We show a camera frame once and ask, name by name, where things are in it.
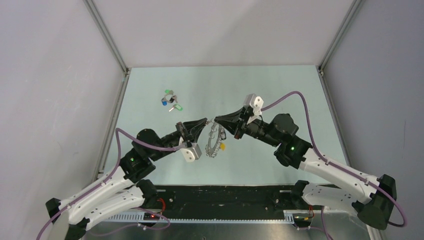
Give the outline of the large metal key ring disc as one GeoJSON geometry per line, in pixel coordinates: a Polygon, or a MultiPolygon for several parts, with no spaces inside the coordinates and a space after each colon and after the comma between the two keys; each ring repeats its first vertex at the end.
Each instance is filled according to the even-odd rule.
{"type": "Polygon", "coordinates": [[[207,124],[210,125],[210,131],[208,133],[208,141],[205,146],[205,153],[207,157],[215,158],[218,155],[218,152],[226,150],[226,148],[225,150],[220,149],[220,144],[224,143],[227,139],[226,130],[213,120],[209,120],[207,124]]]}

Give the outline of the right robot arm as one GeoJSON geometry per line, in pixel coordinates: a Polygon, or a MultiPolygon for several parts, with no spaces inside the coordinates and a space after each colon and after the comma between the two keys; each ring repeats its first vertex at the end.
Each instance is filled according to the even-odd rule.
{"type": "Polygon", "coordinates": [[[338,204],[348,205],[347,210],[356,213],[366,225],[378,230],[390,225],[397,198],[395,179],[387,174],[366,174],[326,157],[296,135],[299,127],[288,113],[279,113],[267,123],[254,117],[253,109],[245,106],[217,116],[214,121],[235,139],[248,135],[275,147],[273,154],[281,165],[314,174],[337,186],[345,194],[338,204]]]}

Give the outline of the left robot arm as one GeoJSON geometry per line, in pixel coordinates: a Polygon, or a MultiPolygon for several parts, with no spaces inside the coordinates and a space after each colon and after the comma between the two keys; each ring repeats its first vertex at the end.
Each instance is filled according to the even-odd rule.
{"type": "Polygon", "coordinates": [[[153,208],[159,203],[158,191],[146,176],[155,170],[154,161],[180,151],[187,162],[201,156],[199,136],[208,120],[178,122],[176,130],[163,137],[150,128],[141,130],[136,137],[120,128],[132,140],[132,149],[125,155],[118,151],[112,170],[82,191],[66,199],[51,198],[45,204],[51,224],[65,221],[65,232],[60,240],[79,240],[91,228],[120,212],[137,208],[153,208]]]}

